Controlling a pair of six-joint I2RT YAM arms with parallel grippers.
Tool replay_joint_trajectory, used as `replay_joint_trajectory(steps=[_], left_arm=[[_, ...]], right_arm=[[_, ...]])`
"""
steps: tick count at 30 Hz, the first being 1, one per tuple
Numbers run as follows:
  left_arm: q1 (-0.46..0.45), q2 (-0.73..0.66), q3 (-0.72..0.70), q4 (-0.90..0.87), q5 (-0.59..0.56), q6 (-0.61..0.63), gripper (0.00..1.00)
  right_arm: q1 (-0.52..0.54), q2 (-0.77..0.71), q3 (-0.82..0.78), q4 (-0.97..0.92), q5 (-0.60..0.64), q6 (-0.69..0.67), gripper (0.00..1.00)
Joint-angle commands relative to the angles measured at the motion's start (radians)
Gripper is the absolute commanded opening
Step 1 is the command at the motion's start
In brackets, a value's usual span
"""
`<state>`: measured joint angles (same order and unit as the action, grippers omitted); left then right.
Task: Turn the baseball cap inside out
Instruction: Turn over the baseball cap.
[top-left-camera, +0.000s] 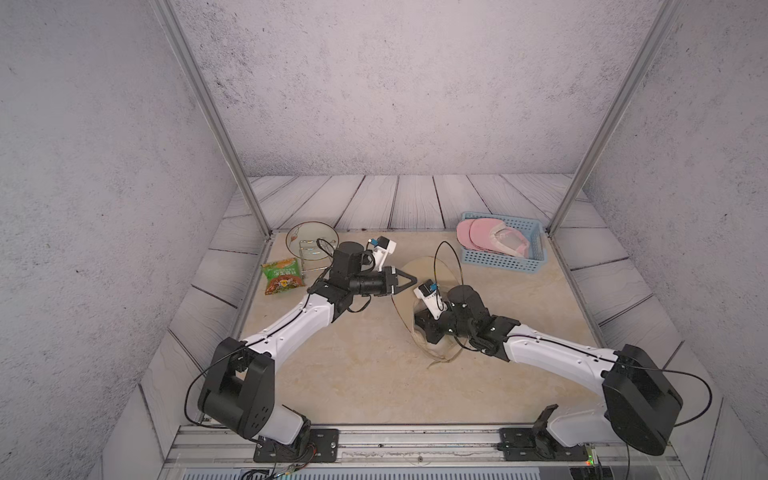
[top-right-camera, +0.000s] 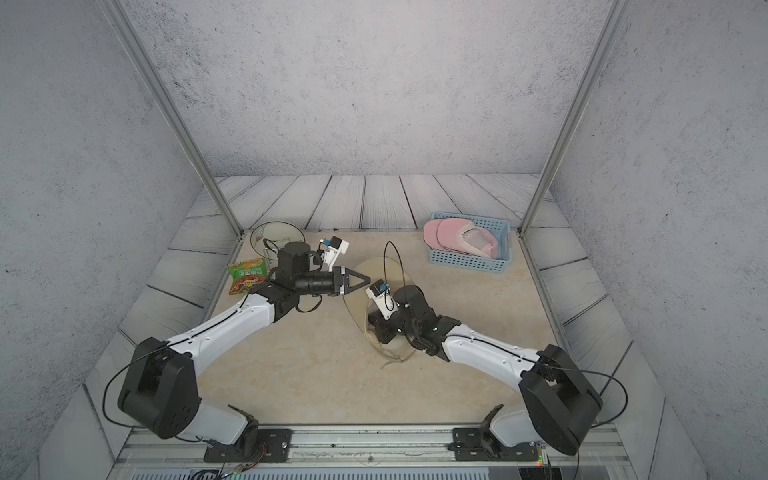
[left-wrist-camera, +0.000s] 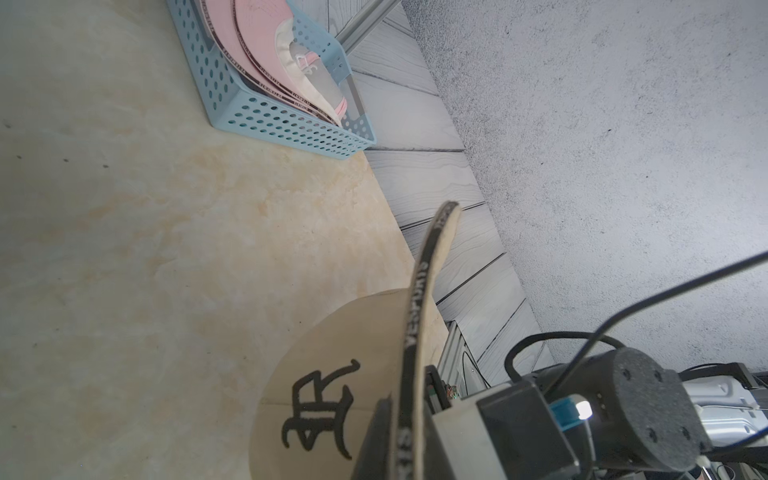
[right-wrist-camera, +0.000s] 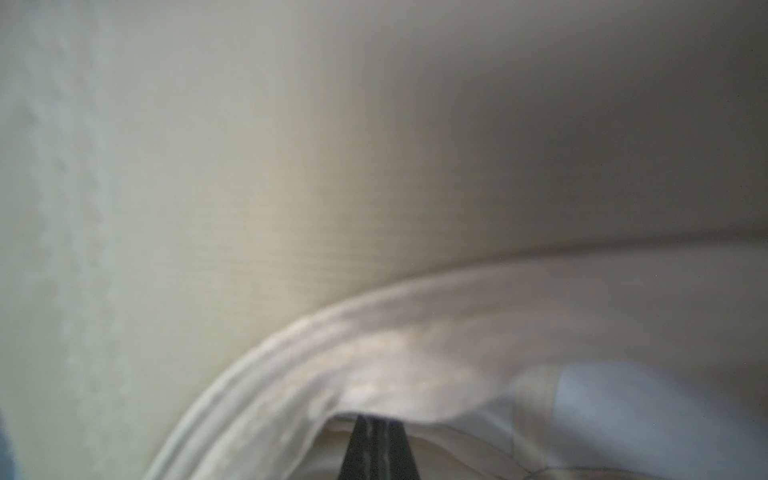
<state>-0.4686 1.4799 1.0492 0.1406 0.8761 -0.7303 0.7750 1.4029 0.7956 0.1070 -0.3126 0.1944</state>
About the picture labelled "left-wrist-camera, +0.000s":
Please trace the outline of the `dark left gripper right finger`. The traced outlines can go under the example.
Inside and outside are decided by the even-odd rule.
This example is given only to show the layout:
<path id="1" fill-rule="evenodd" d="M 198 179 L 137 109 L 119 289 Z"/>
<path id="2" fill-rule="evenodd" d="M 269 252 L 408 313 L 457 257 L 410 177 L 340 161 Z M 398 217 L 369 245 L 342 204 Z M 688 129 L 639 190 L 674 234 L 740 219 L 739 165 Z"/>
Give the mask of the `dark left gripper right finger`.
<path id="1" fill-rule="evenodd" d="M 446 385 L 434 365 L 425 368 L 424 381 L 424 478 L 427 480 L 453 480 L 455 475 L 443 447 L 434 416 L 451 407 Z"/>

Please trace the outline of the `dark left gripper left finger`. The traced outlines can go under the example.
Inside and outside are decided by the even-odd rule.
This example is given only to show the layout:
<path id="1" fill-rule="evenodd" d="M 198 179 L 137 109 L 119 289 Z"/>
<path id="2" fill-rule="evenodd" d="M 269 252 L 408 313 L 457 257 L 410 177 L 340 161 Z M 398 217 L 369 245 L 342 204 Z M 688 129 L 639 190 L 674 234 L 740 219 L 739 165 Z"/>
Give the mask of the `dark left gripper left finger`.
<path id="1" fill-rule="evenodd" d="M 393 450 L 394 401 L 391 396 L 375 406 L 363 443 L 351 474 L 352 480 L 388 480 L 391 478 L 390 455 Z"/>

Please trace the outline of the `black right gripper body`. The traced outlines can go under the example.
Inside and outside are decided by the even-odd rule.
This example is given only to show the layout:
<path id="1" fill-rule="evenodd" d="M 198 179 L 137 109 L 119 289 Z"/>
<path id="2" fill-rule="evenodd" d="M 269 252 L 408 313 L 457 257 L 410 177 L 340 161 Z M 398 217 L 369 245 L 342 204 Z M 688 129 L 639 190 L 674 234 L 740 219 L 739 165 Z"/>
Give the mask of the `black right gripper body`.
<path id="1" fill-rule="evenodd" d="M 587 420 L 605 470 L 682 472 L 712 448 L 679 376 L 629 347 L 587 358 L 555 393 L 589 401 Z"/>

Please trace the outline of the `beige baseball cap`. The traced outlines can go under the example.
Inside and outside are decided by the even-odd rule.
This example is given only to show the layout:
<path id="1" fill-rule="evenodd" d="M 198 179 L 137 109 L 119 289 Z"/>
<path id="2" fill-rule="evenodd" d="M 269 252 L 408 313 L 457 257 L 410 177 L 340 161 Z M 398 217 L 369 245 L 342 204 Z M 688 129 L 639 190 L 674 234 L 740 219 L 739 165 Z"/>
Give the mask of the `beige baseball cap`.
<path id="1" fill-rule="evenodd" d="M 425 479 L 425 368 L 446 342 L 433 291 L 460 215 L 454 201 L 438 209 L 406 287 L 343 305 L 282 358 L 251 430 L 253 478 L 351 479 L 376 403 L 391 396 L 390 479 Z"/>

